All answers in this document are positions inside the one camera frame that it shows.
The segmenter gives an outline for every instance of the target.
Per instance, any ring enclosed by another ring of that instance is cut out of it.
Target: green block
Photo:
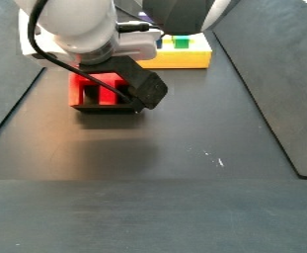
[[[190,48],[190,36],[173,36],[174,48],[187,49]]]

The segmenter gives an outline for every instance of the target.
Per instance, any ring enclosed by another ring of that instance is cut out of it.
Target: white scratch
[[[222,159],[221,159],[221,158],[219,158],[219,163],[221,163],[222,167],[225,167],[225,164],[223,164],[223,162],[222,162]]]

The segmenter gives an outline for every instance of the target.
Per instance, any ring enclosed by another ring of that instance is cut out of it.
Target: black cable
[[[66,64],[65,62],[62,62],[61,60],[58,60],[57,58],[54,58],[39,47],[36,39],[35,39],[35,31],[36,31],[36,26],[38,26],[38,22],[39,22],[39,18],[40,18],[42,12],[44,10],[44,7],[46,7],[48,1],[50,0],[38,0],[38,2],[35,4],[35,7],[34,7],[34,10],[32,10],[32,13],[31,13],[31,19],[30,19],[30,24],[28,24],[28,39],[30,39],[30,43],[31,43],[35,51],[50,62],[52,62],[54,64],[57,64],[62,68],[67,69],[69,71],[71,71],[75,74],[81,75],[82,77],[85,77],[90,81],[93,81],[94,83],[97,83],[101,86],[103,86],[106,89],[109,89],[110,91],[113,91],[118,96],[121,96],[127,103],[133,103],[131,99],[129,98],[129,96],[123,92],[121,92],[117,88],[114,88],[113,86],[110,86],[107,83],[105,83],[101,80],[98,80],[97,78],[94,78],[91,75],[89,75],[87,73],[85,73],[78,68],[70,66],[69,64]]]

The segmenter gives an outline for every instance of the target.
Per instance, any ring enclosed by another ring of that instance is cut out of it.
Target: white cylinder
[[[31,14],[36,0],[15,2]],[[55,34],[55,41],[65,50],[75,53],[95,51],[115,40],[114,1],[50,0],[40,16],[40,25]]]

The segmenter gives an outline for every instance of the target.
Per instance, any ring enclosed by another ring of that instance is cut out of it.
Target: floor
[[[307,252],[307,181],[207,37],[139,115],[82,115],[43,74],[0,129],[0,252]]]

